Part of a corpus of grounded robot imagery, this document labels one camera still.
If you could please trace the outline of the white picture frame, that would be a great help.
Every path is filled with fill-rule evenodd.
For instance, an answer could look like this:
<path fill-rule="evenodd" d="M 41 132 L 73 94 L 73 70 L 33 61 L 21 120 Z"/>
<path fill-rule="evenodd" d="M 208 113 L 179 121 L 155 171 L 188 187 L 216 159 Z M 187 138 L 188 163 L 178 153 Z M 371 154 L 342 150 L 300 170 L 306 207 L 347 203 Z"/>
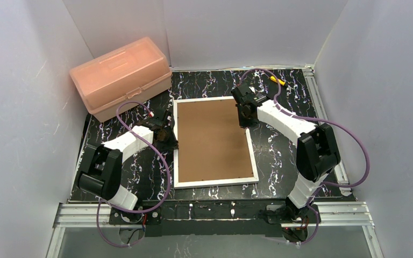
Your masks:
<path fill-rule="evenodd" d="M 238 123 L 233 97 L 174 101 L 173 187 L 202 188 L 257 183 L 250 131 Z"/>

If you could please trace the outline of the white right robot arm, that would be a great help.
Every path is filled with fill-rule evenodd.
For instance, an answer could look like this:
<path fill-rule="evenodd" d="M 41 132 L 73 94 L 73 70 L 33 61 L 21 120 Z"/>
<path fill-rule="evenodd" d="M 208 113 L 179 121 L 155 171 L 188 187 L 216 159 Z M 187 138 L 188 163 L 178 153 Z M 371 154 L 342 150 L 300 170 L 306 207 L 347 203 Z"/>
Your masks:
<path fill-rule="evenodd" d="M 240 127 L 265 123 L 295 144 L 298 178 L 286 199 L 286 206 L 294 211 L 305 208 L 340 162 L 333 128 L 296 118 L 268 96 L 253 92 L 245 84 L 233 88 L 231 94 L 236 101 Z"/>

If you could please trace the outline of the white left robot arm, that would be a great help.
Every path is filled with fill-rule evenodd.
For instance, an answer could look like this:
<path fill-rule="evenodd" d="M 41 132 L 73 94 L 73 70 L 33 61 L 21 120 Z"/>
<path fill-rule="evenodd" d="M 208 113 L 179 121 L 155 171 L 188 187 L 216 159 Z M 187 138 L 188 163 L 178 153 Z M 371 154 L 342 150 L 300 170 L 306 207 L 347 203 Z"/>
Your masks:
<path fill-rule="evenodd" d="M 74 185 L 120 210 L 133 210 L 138 198 L 121 185 L 122 164 L 146 147 L 157 153 L 178 148 L 171 111 L 151 114 L 111 141 L 87 144 Z"/>

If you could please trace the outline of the yellow screwdriver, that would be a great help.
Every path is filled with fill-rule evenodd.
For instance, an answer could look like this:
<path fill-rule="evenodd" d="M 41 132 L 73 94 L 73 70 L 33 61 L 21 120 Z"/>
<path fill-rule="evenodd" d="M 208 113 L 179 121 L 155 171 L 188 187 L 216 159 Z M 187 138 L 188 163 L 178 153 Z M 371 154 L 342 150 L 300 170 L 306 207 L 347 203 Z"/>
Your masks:
<path fill-rule="evenodd" d="M 271 76 L 271 77 L 270 77 L 270 80 L 273 81 L 273 82 L 275 82 L 275 83 L 279 83 L 282 87 L 286 87 L 286 86 L 287 86 L 286 81 L 283 81 L 282 79 L 279 79 L 279 78 L 277 78 L 277 77 L 275 77 L 275 76 Z"/>

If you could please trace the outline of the pink plastic storage box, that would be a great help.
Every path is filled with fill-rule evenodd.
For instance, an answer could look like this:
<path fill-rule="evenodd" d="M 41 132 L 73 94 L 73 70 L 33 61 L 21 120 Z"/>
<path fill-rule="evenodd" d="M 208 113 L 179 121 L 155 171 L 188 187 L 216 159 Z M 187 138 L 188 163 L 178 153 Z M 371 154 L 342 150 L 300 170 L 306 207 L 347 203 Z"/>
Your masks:
<path fill-rule="evenodd" d="M 144 37 L 72 68 L 69 74 L 88 112 L 103 123 L 171 87 L 164 53 Z"/>

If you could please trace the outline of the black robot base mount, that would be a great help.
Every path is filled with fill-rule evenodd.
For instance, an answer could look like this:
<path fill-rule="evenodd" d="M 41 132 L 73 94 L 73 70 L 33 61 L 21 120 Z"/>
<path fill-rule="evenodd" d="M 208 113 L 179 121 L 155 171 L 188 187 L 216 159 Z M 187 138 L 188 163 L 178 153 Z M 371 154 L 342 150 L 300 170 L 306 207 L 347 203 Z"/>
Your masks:
<path fill-rule="evenodd" d="M 112 209 L 110 225 L 144 226 L 146 237 L 170 235 L 289 235 L 304 239 L 319 218 L 308 209 L 293 219 L 284 199 L 167 200 L 145 215 Z"/>

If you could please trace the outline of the aluminium rail frame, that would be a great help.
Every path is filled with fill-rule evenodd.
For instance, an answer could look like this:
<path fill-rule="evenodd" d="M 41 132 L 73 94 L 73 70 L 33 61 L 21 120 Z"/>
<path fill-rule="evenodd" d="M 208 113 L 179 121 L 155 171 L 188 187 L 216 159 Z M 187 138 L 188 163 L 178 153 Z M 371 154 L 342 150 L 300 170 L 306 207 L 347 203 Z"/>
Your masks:
<path fill-rule="evenodd" d="M 287 101 L 285 106 L 293 108 L 294 111 L 303 114 L 303 116 L 320 115 L 326 118 L 326 114 L 322 109 L 321 99 L 318 94 L 316 81 L 314 78 L 314 70 L 309 67 L 304 68 L 278 68 L 273 72 L 289 83 L 287 86 L 287 97 L 284 98 L 284 92 L 280 97 Z M 226 96 L 230 95 L 230 90 L 233 80 L 238 80 L 239 75 L 243 70 L 212 70 L 212 71 L 175 71 L 172 77 L 172 88 L 168 94 L 162 94 L 162 97 L 156 97 L 151 100 L 151 105 L 160 104 L 161 107 L 172 108 L 175 100 Z M 121 132 L 116 119 L 110 122 L 99 124 L 94 118 L 88 121 L 88 129 L 86 130 L 86 143 L 92 143 L 93 136 L 96 140 L 105 140 L 109 137 L 117 136 Z M 283 149 L 284 141 L 282 136 L 277 136 L 275 129 L 266 125 L 260 125 L 251 132 L 253 140 L 253 148 L 255 151 L 262 151 L 261 157 L 256 157 L 258 164 L 257 171 L 259 173 L 260 183 L 247 183 L 240 190 L 238 186 L 230 187 L 202 187 L 193 188 L 193 190 L 171 190 L 167 200 L 218 200 L 218 199 L 285 199 L 289 188 L 295 182 L 296 175 L 289 175 L 289 169 L 295 168 L 295 147 Z M 289 159 L 291 164 L 279 162 L 276 155 L 280 152 L 282 158 Z M 131 180 L 131 172 L 125 169 L 124 179 Z M 133 174 L 133 181 L 129 181 L 127 186 L 141 187 L 141 197 L 145 205 L 151 208 L 158 203 L 159 198 L 162 198 L 163 192 L 160 191 L 159 197 L 156 197 L 156 183 L 161 183 L 165 176 L 149 175 L 151 183 L 144 183 L 143 175 Z M 359 233 L 363 233 L 367 244 L 368 251 L 366 254 L 371 254 L 371 257 L 382 257 L 380 246 L 375 238 L 375 233 L 370 230 L 374 229 L 374 222 L 371 213 L 365 202 L 355 200 L 352 195 L 352 190 L 338 190 L 333 187 L 323 187 L 319 192 L 320 197 L 316 197 L 315 203 L 312 205 L 318 212 L 319 227 L 359 227 Z M 114 209 L 108 204 L 101 204 L 99 214 L 97 215 L 97 201 L 92 200 L 92 194 L 86 193 L 74 187 L 71 198 L 67 204 L 60 204 L 58 214 L 55 218 L 54 233 L 47 252 L 47 257 L 61 257 L 61 251 L 66 246 L 67 248 L 67 233 L 73 230 L 92 230 L 92 240 L 86 240 L 85 237 L 80 237 L 79 244 L 92 244 L 92 247 L 99 248 L 100 244 L 104 244 L 104 248 L 112 248 L 112 250 L 124 250 L 125 248 L 115 248 L 107 244 L 100 236 L 97 230 L 97 222 L 102 233 L 118 233 L 116 230 L 136 229 L 136 226 L 125 227 L 110 225 L 110 213 Z M 93 254 L 98 254 L 98 251 L 93 250 Z"/>

